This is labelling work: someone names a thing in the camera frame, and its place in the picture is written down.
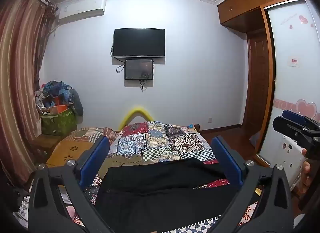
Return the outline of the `person right hand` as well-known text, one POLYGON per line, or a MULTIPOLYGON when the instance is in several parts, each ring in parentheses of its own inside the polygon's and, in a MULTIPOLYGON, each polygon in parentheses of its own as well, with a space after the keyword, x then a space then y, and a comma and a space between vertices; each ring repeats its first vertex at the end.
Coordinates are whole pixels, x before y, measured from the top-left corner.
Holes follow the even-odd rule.
POLYGON ((311 170, 311 165, 307 160, 305 160, 302 165, 302 174, 301 174, 302 187, 309 187, 312 182, 312 178, 309 175, 310 170, 311 170))

